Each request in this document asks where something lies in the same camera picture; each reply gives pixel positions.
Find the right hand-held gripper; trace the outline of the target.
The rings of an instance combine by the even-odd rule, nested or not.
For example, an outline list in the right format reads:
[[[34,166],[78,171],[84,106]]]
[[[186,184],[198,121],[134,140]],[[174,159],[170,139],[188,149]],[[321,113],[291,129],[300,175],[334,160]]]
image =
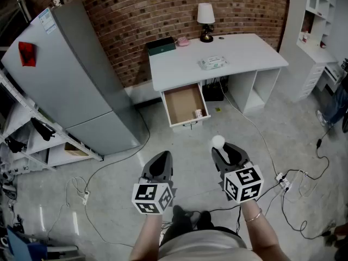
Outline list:
[[[228,201],[243,203],[257,199],[263,188],[264,178],[258,165],[249,160],[247,153],[240,147],[225,143],[224,151],[228,155],[229,165],[220,151],[212,148],[212,158],[220,173],[219,186],[225,192]]]

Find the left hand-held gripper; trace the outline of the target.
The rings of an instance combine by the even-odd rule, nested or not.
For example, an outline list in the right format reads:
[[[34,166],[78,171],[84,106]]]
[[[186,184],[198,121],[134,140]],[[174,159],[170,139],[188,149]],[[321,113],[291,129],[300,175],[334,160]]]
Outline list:
[[[163,151],[150,159],[142,170],[142,176],[133,186],[132,203],[141,214],[162,215],[172,205],[173,160],[170,151]]]

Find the white ball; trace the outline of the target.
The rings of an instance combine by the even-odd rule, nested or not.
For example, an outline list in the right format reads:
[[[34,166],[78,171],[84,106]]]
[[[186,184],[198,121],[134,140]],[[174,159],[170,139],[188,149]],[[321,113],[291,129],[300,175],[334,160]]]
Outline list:
[[[212,146],[220,150],[225,144],[225,138],[222,135],[216,135],[212,138]]]

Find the white desk drawer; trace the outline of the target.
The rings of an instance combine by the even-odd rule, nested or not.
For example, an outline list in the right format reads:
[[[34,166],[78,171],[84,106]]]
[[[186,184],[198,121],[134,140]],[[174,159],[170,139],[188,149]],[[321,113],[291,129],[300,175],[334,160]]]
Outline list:
[[[210,118],[200,82],[161,92],[169,126],[174,132],[194,129]],[[194,111],[201,109],[203,118],[197,119]]]

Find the person's right forearm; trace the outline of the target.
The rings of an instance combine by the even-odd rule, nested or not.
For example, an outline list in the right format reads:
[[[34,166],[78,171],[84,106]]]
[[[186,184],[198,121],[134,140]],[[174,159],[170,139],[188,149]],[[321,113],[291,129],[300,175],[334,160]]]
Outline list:
[[[263,215],[257,202],[249,200],[240,206],[252,249],[262,261],[290,261],[282,251],[274,229]]]

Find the person's left forearm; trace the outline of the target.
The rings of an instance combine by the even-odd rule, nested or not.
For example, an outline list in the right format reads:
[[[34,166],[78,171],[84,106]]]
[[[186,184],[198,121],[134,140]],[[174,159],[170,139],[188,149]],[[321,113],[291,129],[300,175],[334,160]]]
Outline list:
[[[129,256],[129,261],[157,261],[162,215],[147,215],[141,232]]]

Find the person's legs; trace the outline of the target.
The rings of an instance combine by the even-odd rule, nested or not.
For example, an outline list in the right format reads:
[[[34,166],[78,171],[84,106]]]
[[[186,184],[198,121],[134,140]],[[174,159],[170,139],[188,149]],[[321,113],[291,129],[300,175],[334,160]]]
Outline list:
[[[211,214],[208,211],[203,211],[201,213],[196,226],[197,226],[197,231],[216,230],[216,231],[226,232],[238,237],[237,233],[232,231],[229,228],[214,226],[212,223]],[[179,237],[183,234],[194,232],[194,231],[195,230],[192,225],[191,215],[189,215],[189,212],[186,212],[179,205],[175,205],[173,207],[172,225],[168,228],[168,230],[164,234],[160,245],[163,246],[165,243],[169,242],[170,240],[176,237]]]

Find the black bag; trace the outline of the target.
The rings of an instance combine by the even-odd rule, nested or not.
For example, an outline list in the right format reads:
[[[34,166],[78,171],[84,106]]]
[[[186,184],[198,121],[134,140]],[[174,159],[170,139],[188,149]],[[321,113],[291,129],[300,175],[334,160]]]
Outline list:
[[[227,91],[227,76],[205,80],[202,86],[202,93],[205,101],[223,101],[224,94]]]

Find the cardboard box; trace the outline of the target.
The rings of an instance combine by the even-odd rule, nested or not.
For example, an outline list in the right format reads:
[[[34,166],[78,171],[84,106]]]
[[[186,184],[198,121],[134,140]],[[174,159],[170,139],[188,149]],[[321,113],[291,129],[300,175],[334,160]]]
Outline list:
[[[79,156],[79,157],[85,157],[88,156],[87,153],[81,151],[77,147],[71,145],[70,143],[66,142],[64,146],[64,151],[72,156]]]

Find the person's white shirt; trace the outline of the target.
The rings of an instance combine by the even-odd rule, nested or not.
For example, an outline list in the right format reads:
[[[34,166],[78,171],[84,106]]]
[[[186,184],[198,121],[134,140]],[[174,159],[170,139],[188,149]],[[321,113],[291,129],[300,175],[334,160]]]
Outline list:
[[[180,235],[159,248],[158,261],[262,261],[237,235],[217,230]]]

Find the white wet wipes pack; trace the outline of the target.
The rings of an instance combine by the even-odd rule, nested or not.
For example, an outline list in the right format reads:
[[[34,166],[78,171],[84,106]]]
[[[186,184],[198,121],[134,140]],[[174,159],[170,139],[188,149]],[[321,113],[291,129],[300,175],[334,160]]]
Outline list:
[[[228,64],[229,64],[228,61],[224,57],[219,55],[202,58],[198,62],[198,65],[200,66],[200,68],[206,71],[219,69],[221,67],[227,66]]]

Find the white desk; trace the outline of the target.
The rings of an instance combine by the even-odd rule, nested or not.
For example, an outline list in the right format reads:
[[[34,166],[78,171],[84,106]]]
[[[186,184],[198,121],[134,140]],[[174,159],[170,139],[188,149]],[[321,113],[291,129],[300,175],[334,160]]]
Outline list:
[[[202,58],[219,55],[228,65],[203,70]],[[264,108],[281,68],[288,62],[256,34],[214,37],[213,42],[190,40],[185,47],[149,57],[155,91],[165,91],[228,76],[228,89],[243,114]]]

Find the dark green box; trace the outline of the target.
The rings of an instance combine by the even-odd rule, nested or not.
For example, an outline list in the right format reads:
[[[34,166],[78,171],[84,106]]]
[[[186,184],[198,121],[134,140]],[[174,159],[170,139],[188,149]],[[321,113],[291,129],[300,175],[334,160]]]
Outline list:
[[[146,44],[148,55],[153,56],[176,49],[173,37],[163,38]]]

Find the grey refrigerator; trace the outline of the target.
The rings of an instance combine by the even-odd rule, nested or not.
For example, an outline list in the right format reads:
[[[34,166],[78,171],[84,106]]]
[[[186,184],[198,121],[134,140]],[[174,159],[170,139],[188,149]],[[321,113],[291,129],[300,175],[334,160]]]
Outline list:
[[[146,127],[93,29],[83,4],[49,9],[57,29],[38,16],[1,62],[19,87],[69,134],[101,155],[142,145]],[[35,45],[35,67],[22,66],[18,42]]]

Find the white bookcase cabinet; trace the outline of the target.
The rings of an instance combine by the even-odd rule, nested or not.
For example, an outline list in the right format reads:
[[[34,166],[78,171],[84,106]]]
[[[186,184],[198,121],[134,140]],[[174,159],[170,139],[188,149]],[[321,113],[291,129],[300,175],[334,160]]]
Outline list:
[[[326,47],[335,6],[336,0],[289,0],[279,53],[289,64],[281,78],[284,92],[293,102],[310,95],[325,68],[337,63]]]

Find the black hanging item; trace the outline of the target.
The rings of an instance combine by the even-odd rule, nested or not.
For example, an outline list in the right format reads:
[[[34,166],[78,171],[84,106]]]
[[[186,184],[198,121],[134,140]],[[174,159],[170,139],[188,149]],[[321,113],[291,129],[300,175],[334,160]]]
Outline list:
[[[19,153],[21,152],[24,148],[26,148],[26,144],[19,142],[12,138],[11,136],[8,136],[5,139],[5,143],[9,147],[9,149],[12,151],[12,153]]]
[[[51,137],[54,137],[54,134],[55,134],[54,130],[47,128],[44,124],[42,124],[36,118],[31,118],[30,121],[33,124],[33,127],[36,129],[36,131],[41,135],[41,137],[45,141],[50,141]]]

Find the white metal shelf rack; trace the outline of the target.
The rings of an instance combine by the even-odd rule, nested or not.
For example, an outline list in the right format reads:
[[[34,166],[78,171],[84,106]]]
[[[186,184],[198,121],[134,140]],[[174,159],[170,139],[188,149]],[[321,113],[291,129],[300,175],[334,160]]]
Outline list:
[[[54,137],[45,141],[33,127],[31,118],[54,130]],[[26,144],[26,148],[12,153],[5,143],[8,136]],[[66,153],[66,142],[88,156]],[[0,69],[0,173],[10,177],[43,169],[54,171],[57,166],[87,159],[101,161],[103,157],[45,116],[39,106],[9,80],[6,71]]]

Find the table lamp white shade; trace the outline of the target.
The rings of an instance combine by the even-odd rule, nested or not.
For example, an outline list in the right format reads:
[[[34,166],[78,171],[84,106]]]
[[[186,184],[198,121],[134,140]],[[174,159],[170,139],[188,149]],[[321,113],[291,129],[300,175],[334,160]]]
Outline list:
[[[211,33],[214,31],[215,17],[213,6],[210,3],[198,4],[197,22],[202,25],[200,41],[204,43],[213,42]]]

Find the blue bin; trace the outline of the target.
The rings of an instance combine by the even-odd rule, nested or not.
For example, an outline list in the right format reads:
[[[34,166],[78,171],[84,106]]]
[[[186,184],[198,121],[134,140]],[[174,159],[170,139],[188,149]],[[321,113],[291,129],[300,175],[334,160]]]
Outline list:
[[[12,227],[7,227],[7,240],[9,250],[15,261],[42,261],[40,253],[35,249],[36,245],[30,245],[30,241],[21,238]]]

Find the red paper on refrigerator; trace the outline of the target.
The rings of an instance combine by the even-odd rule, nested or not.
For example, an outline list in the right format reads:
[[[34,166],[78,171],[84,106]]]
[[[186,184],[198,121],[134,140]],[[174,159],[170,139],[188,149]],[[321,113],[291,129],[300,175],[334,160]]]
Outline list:
[[[22,66],[35,67],[35,45],[27,42],[18,42],[18,50],[20,54]]]

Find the refrigerator label sticker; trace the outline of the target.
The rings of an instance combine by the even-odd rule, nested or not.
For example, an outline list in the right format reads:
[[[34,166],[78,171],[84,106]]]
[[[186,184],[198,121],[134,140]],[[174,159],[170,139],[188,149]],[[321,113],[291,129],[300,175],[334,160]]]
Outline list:
[[[57,29],[57,25],[49,9],[45,9],[41,14],[38,15],[38,18],[47,34],[50,34]]]

